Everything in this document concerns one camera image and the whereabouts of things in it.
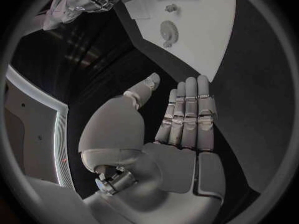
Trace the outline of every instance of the robotic hand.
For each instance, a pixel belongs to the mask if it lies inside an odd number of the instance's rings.
[[[70,23],[82,12],[109,11],[119,0],[53,0],[46,14],[36,16],[25,35],[38,30],[56,29],[60,23]]]
[[[225,196],[225,177],[212,153],[217,112],[209,82],[199,76],[179,83],[155,141],[143,145],[145,127],[137,109],[159,82],[153,73],[107,101],[87,123],[79,152],[85,167],[99,174],[99,191],[87,203],[91,209],[108,203],[139,224],[212,223]]]

